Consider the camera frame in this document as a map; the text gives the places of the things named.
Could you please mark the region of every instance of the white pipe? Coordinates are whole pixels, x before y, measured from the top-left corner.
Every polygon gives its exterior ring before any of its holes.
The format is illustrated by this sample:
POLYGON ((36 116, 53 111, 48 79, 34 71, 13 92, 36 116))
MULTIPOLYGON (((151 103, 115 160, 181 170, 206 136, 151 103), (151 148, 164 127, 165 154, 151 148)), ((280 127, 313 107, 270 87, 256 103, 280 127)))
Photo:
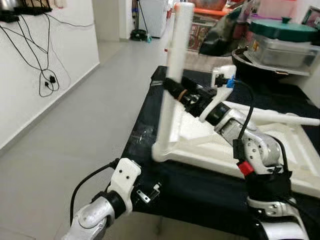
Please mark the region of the white pipe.
MULTIPOLYGON (((241 110, 245 115, 249 111, 241 110)), ((308 125, 308 126, 319 126, 320 120, 316 118, 302 117, 302 116, 292 116, 282 113, 273 113, 266 111, 253 111, 251 118, 256 121, 264 122, 274 122, 283 124, 294 124, 294 125, 308 125)))
MULTIPOLYGON (((174 32, 171 48, 168 52, 166 76, 178 83, 181 82, 183 75, 194 7, 195 5, 191 2, 178 3, 175 13, 174 32)), ((167 91, 164 91, 157 140, 152 148, 154 158, 168 150, 175 104, 176 100, 167 91)))
MULTIPOLYGON (((228 107, 240 110, 243 114, 247 115, 249 112, 249 106, 242 105, 235 102, 224 101, 228 107)), ((274 123, 284 123, 284 124, 297 124, 297 125, 309 125, 309 126, 319 126, 320 119, 292 116, 287 114, 282 114, 274 110, 263 110, 260 108, 254 108, 251 118, 257 121, 274 122, 274 123)))

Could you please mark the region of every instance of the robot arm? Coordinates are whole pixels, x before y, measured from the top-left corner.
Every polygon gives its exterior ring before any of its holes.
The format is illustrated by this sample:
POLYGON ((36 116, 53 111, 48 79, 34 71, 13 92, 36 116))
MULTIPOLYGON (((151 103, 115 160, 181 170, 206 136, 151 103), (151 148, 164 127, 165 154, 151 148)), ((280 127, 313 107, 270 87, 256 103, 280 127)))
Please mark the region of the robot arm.
POLYGON ((62 240, 99 240, 115 219, 132 212, 131 193, 140 167, 128 158, 120 159, 106 192, 98 193, 92 203, 74 216, 68 233, 62 240))
MULTIPOLYGON (((280 159, 277 141, 249 122, 238 139, 246 116, 221 102, 213 103, 217 91, 182 79, 182 84, 169 78, 163 86, 185 106, 194 117, 201 117, 233 146, 234 158, 244 175, 248 190, 247 204, 253 216, 255 240, 308 240, 299 211, 289 203, 295 202, 291 193, 291 172, 280 159)), ((111 178, 106 192, 98 193, 91 204, 81 208, 73 218, 69 232, 62 240, 99 240, 115 219, 132 212, 131 193, 140 167, 122 158, 111 178)), ((151 196, 140 190, 138 196, 148 203, 159 194, 159 185, 151 196)))
MULTIPOLYGON (((227 83, 223 76, 220 81, 227 83)), ((247 205, 256 232, 253 239, 308 240, 299 211, 290 204, 295 204, 290 182, 292 172, 286 162, 280 163, 281 146, 277 139, 261 132, 251 121, 239 139, 247 116, 215 102, 216 89, 203 87, 185 77, 181 84, 166 78, 163 86, 184 105, 186 112, 199 117, 201 122, 209 122, 215 132, 233 146, 233 156, 239 160, 237 165, 248 191, 247 205)))

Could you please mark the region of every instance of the black tablecloth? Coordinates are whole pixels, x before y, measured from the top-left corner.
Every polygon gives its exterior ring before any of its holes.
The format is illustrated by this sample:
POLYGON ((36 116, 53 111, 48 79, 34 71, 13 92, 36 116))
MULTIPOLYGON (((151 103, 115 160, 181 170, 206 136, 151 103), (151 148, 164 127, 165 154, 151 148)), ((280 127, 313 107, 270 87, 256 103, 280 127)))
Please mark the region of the black tablecloth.
MULTIPOLYGON (((133 210, 248 237, 250 216, 245 203, 247 191, 243 179, 171 160, 163 163, 152 160, 151 147, 157 137, 164 91, 161 81, 166 69, 159 66, 151 77, 150 89, 122 154, 123 158, 134 160, 142 166, 139 188, 148 193, 155 183, 161 182, 161 194, 153 204, 147 206, 140 201, 133 210)), ((211 81, 209 73, 185 70, 183 75, 202 85, 208 85, 211 81)), ((257 108, 319 118, 319 109, 309 104, 298 87, 274 83, 251 86, 256 93, 257 108)), ((248 104, 250 97, 245 91, 241 86, 236 86, 227 100, 248 104)), ((308 126, 304 129, 319 153, 320 128, 308 126)), ((294 197, 298 204, 320 220, 320 199, 298 193, 294 197)), ((319 230, 307 217, 302 215, 302 218, 310 239, 318 240, 319 230)))

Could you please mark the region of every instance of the metal pot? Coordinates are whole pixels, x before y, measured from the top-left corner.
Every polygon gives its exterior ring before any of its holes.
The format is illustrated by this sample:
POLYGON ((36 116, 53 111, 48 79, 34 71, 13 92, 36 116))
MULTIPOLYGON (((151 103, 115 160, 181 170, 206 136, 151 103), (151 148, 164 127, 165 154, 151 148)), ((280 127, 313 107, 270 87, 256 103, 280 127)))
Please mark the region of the metal pot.
POLYGON ((248 48, 239 48, 232 51, 232 62, 236 66, 236 76, 244 82, 277 82, 289 76, 288 73, 275 72, 257 67, 244 55, 248 48))
POLYGON ((13 11, 15 7, 22 7, 23 0, 0 0, 1 11, 13 11))

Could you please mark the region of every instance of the gray tile floor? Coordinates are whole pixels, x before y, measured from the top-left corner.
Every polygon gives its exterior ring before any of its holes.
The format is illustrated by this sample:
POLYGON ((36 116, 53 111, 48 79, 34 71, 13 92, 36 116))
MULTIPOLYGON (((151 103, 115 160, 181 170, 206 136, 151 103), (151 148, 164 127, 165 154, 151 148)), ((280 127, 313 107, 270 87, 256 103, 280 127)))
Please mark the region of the gray tile floor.
MULTIPOLYGON (((166 63, 164 48, 169 35, 167 31, 150 44, 124 44, 0 158, 0 230, 17 233, 19 240, 60 239, 68 226, 69 201, 76 184, 121 155, 148 92, 150 76, 158 65, 166 63)), ((75 208, 104 189, 110 176, 106 171, 89 180, 80 189, 75 208)), ((115 224, 110 234, 115 239, 155 239, 151 229, 158 220, 134 214, 115 224)), ((175 224, 181 232, 188 228, 165 220, 163 239, 177 239, 169 234, 177 234, 175 224)), ((194 229, 210 232, 208 239, 215 234, 216 239, 237 239, 199 226, 194 229)))

